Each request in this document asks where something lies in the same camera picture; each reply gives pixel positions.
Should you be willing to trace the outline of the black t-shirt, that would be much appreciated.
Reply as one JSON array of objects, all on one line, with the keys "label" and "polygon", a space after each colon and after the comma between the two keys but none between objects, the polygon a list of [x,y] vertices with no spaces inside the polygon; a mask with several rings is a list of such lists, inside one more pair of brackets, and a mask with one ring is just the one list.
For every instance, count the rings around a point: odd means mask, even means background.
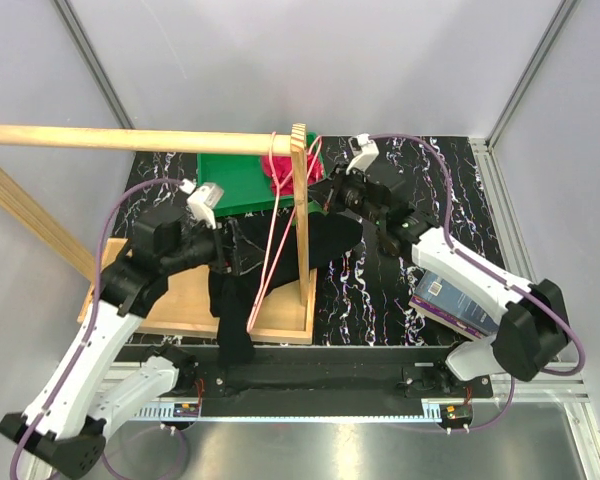
[{"label": "black t-shirt", "polygon": [[[309,220],[309,267],[324,268],[356,247],[363,236],[363,226],[338,213],[312,212]],[[277,216],[272,242],[273,257],[278,258],[269,286],[272,290],[299,279],[296,229],[287,228],[290,215]],[[210,313],[219,319],[217,329],[218,365],[222,368],[250,363],[255,347],[246,325],[260,288],[262,268],[243,276],[208,275]]]}]

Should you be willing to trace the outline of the pink red t-shirt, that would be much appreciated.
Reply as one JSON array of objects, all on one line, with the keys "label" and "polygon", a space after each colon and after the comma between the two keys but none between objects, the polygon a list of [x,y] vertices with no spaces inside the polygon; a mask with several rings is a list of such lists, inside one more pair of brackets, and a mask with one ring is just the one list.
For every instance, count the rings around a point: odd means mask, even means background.
[{"label": "pink red t-shirt", "polygon": [[[290,157],[273,156],[269,160],[267,156],[260,158],[260,165],[264,175],[269,179],[270,189],[273,194],[280,191],[281,196],[293,194],[293,173]],[[321,181],[324,177],[324,167],[318,155],[310,152],[307,155],[308,184]]]}]

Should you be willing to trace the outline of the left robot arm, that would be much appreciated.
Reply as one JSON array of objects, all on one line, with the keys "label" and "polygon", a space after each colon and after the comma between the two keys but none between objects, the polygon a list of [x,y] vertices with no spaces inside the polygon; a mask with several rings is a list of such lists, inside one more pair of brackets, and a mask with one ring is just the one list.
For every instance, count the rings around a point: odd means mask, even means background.
[{"label": "left robot arm", "polygon": [[169,288],[172,275],[202,265],[242,275],[262,265],[264,250],[228,217],[186,225],[186,213],[161,204],[141,214],[115,260],[100,271],[89,318],[43,391],[25,411],[6,414],[0,433],[69,478],[84,477],[109,438],[146,403],[183,396],[198,385],[197,359],[166,344],[103,397],[98,388],[125,345]]}]

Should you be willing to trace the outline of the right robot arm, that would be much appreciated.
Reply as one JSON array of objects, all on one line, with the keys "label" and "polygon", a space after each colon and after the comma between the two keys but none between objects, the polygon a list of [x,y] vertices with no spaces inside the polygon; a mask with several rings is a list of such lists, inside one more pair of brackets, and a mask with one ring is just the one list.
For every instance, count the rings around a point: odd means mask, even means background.
[{"label": "right robot arm", "polygon": [[374,225],[386,253],[441,277],[495,322],[495,334],[455,347],[434,371],[435,387],[443,395],[456,396],[483,375],[507,373],[528,382],[573,343],[555,283],[534,284],[497,267],[363,172],[339,165],[310,185],[308,193],[327,211],[349,210]]}]

